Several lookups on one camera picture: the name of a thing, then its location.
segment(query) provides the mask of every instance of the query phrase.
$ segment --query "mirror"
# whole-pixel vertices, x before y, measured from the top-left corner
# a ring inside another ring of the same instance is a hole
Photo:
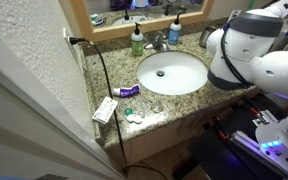
[[[181,25],[206,21],[210,12],[213,0],[203,0],[200,11],[182,14]],[[59,0],[66,18],[70,24],[75,37],[84,37],[93,42],[130,36],[134,31],[134,23],[94,28],[90,19],[90,12],[87,10],[86,0]],[[175,16],[151,19],[141,22],[141,32],[158,31],[169,28],[174,22]]]
[[[202,5],[203,0],[86,0],[94,29],[199,12]]]

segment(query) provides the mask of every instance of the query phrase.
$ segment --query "cup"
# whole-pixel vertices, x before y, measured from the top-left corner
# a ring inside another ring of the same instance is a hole
[[[216,30],[215,27],[213,26],[208,26],[204,29],[204,31],[202,32],[202,35],[200,37],[200,46],[203,48],[206,48],[206,42],[207,42],[207,38]]]

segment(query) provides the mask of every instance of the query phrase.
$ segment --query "backsplash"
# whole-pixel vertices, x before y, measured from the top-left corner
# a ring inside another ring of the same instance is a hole
[[[187,35],[187,34],[200,32],[207,26],[220,27],[226,21],[227,21],[227,18],[222,18],[222,19],[217,19],[217,20],[212,20],[212,21],[205,21],[205,22],[200,22],[200,23],[183,25],[181,35]],[[164,32],[165,34],[167,34],[167,29],[163,29],[161,31]],[[147,33],[143,33],[143,34],[144,34],[144,44],[148,44],[149,40],[153,39],[153,36],[156,35],[156,31],[147,32]],[[107,41],[102,41],[102,42],[99,42],[96,44],[97,44],[97,46],[101,52],[108,52],[108,51],[113,51],[116,49],[127,48],[127,47],[131,46],[130,45],[130,41],[131,41],[130,36],[111,39],[111,40],[107,40]],[[85,56],[90,56],[90,55],[96,54],[94,48],[91,47],[90,45],[83,45],[82,48],[83,48]]]

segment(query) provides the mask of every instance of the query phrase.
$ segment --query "sink drain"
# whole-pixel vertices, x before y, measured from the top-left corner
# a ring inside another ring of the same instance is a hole
[[[165,75],[165,73],[164,73],[163,71],[157,71],[157,72],[156,72],[156,75],[157,75],[158,77],[163,77],[163,76]]]

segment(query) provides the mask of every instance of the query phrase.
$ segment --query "sink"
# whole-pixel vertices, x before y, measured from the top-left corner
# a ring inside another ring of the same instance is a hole
[[[137,78],[147,89],[164,95],[183,95],[201,88],[207,68],[190,54],[169,51],[146,58],[137,69]]]
[[[147,18],[145,16],[130,16],[130,23],[135,23],[135,22],[139,22],[139,21],[146,21],[146,20],[149,20],[149,19],[154,19],[154,18],[152,18],[152,17],[148,17]],[[113,23],[113,26],[123,24],[122,23],[123,20],[124,20],[124,17],[119,19],[119,20],[117,20],[117,21],[115,21]]]

